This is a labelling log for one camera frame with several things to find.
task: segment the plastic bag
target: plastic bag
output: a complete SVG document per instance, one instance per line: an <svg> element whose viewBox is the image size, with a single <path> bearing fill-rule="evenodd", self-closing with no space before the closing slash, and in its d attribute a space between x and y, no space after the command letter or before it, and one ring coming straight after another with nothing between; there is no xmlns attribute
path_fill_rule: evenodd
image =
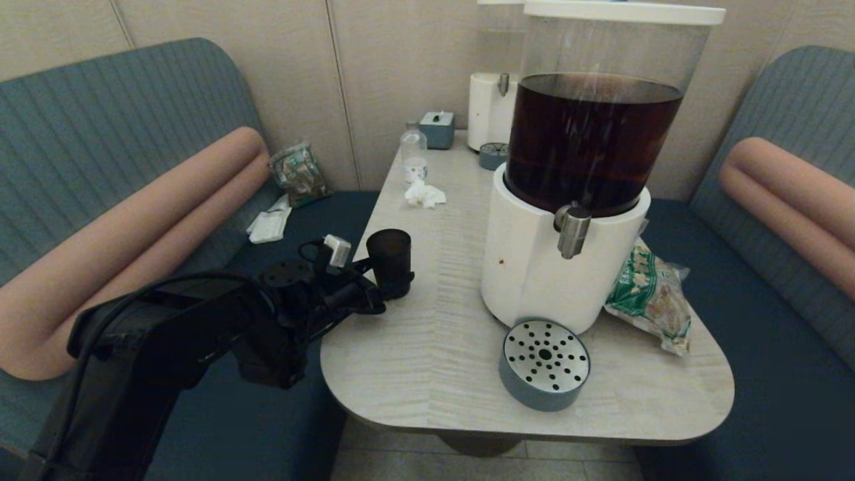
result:
<svg viewBox="0 0 855 481"><path fill-rule="evenodd" d="M276 152L269 166L276 183L288 193L291 207L310 204L330 194L308 142Z"/></svg>
<svg viewBox="0 0 855 481"><path fill-rule="evenodd" d="M684 355L694 311L683 296L681 282L688 268L667 264L645 245L636 244L605 310L633 326L658 336L662 349Z"/></svg>

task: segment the pink armrest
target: pink armrest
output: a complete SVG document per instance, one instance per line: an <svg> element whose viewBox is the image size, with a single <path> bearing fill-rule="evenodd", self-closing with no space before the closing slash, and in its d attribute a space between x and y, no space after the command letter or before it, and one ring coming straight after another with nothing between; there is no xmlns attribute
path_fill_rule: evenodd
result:
<svg viewBox="0 0 855 481"><path fill-rule="evenodd" d="M742 140L722 189L855 301L855 189L767 140Z"/></svg>

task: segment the wall seam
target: wall seam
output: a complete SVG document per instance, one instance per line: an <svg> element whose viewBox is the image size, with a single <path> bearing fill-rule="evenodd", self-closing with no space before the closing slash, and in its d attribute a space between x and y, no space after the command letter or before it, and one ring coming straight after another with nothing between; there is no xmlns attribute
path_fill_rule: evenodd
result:
<svg viewBox="0 0 855 481"><path fill-rule="evenodd" d="M333 0L326 0L327 5L327 23L329 24L329 36L333 42L333 56L335 57L335 70L339 76L339 91L341 92L341 103L345 109L345 123L347 124L347 139L351 143L351 156L353 157L353 172L357 178L357 189L363 190L362 175L359 171L359 161L357 159L356 141L353 134L353 126L351 122L351 113L347 108L347 90L345 89L345 75L341 68L341 55L339 54L339 40L335 34L335 20L333 19Z"/></svg>
<svg viewBox="0 0 855 481"><path fill-rule="evenodd" d="M127 48L134 50L137 47L133 44L133 38L131 38L131 33L128 32L127 27L125 26L125 20L121 16L121 10L119 9L119 5L116 5L115 0L107 0L109 6L113 9L113 16L115 17L115 21L119 24L119 28L121 29L121 34L125 36L125 42L127 42Z"/></svg>
<svg viewBox="0 0 855 481"><path fill-rule="evenodd" d="M781 44L781 41L784 39L784 35L786 35L787 30L790 29L790 24L793 23L793 17L796 15L798 10L801 10L801 4L803 2L804 0L795 0L790 7L790 13L787 15L787 20L781 25L781 30L778 31L778 36L775 38L775 42L772 44L772 48L769 50L769 53L766 55L766 62L763 65L764 68L768 67L774 60L773 57L775 56L775 52L778 51L778 45Z"/></svg>

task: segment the drip tray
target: drip tray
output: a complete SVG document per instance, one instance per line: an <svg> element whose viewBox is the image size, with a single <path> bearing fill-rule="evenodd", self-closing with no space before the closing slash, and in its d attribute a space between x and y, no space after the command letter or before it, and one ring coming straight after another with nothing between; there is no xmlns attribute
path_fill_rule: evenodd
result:
<svg viewBox="0 0 855 481"><path fill-rule="evenodd" d="M548 319L525 318L504 337L498 372L522 404L560 411L579 395L591 359L571 330Z"/></svg>

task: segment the white dispenser base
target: white dispenser base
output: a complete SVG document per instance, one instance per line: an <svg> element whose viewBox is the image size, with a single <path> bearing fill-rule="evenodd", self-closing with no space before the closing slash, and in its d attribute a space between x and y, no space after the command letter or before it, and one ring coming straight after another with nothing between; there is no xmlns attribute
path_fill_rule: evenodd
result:
<svg viewBox="0 0 855 481"><path fill-rule="evenodd" d="M508 92L498 91L499 74L472 74L469 77L469 133L467 144L479 151L490 142L510 142L519 76L511 75Z"/></svg>
<svg viewBox="0 0 855 481"><path fill-rule="evenodd" d="M581 334L597 319L638 237L650 192L618 216L591 219L582 252L558 251L555 214L519 200L504 184L505 165L492 178L481 296L499 321L547 318Z"/></svg>

